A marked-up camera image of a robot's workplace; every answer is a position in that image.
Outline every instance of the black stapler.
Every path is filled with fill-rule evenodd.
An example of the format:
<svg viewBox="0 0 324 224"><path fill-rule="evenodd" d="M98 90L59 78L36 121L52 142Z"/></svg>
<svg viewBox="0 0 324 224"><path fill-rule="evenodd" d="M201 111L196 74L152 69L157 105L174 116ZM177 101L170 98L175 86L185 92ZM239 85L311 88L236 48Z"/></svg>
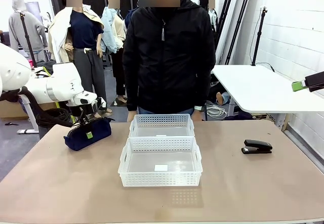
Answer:
<svg viewBox="0 0 324 224"><path fill-rule="evenodd" d="M243 154L266 154L272 153L272 146L267 142L261 142L256 140L245 140L244 144L246 147L243 147L241 150Z"/></svg>

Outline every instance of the hand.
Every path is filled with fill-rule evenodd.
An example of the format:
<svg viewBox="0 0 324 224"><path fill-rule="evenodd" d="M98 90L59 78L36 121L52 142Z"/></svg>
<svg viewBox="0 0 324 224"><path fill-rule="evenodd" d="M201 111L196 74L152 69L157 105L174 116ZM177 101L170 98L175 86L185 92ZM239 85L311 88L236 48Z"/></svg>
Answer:
<svg viewBox="0 0 324 224"><path fill-rule="evenodd" d="M73 46L72 46L71 43L66 43L64 45L64 48L65 48L66 51L73 51Z"/></svg>
<svg viewBox="0 0 324 224"><path fill-rule="evenodd" d="M97 46L97 55L99 55L100 58L102 57L102 49L100 45Z"/></svg>
<svg viewBox="0 0 324 224"><path fill-rule="evenodd" d="M201 112L195 110L191 116L192 121L202 121L203 117L201 116Z"/></svg>
<svg viewBox="0 0 324 224"><path fill-rule="evenodd" d="M137 115L137 111L129 111L128 117L127 117L127 122L132 122L135 115Z"/></svg>

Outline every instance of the label on basket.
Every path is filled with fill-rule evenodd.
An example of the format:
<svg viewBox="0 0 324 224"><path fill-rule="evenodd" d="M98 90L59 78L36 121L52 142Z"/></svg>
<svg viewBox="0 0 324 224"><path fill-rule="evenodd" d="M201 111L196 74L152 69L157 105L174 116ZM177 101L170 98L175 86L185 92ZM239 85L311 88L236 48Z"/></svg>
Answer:
<svg viewBox="0 0 324 224"><path fill-rule="evenodd" d="M167 165L155 165L154 171L156 172L167 172L168 166Z"/></svg>

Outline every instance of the green clip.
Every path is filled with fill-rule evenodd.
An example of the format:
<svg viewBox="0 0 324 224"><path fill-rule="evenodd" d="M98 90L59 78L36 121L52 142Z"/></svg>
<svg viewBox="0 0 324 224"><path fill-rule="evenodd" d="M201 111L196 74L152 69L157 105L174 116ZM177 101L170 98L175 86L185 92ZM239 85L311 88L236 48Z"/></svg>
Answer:
<svg viewBox="0 0 324 224"><path fill-rule="evenodd" d="M92 132L88 132L88 133L87 133L87 138L88 138L88 139L93 138Z"/></svg>
<svg viewBox="0 0 324 224"><path fill-rule="evenodd" d="M300 91L300 90L306 89L306 88L308 88L308 87L303 86L303 84L302 84L301 81L295 81L295 82L293 82L293 84L292 84L292 88L293 88L293 91L294 91L294 92L297 92L297 91Z"/></svg>

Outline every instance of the black hooded jacket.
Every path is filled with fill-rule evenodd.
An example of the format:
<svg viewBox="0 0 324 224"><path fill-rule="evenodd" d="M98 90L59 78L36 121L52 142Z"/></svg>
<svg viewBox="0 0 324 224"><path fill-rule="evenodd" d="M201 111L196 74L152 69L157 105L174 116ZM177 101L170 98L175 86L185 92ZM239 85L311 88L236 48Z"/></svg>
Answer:
<svg viewBox="0 0 324 224"><path fill-rule="evenodd" d="M129 111L170 114L204 106L215 65L208 13L190 0L167 12L139 8L127 30L123 65Z"/></svg>

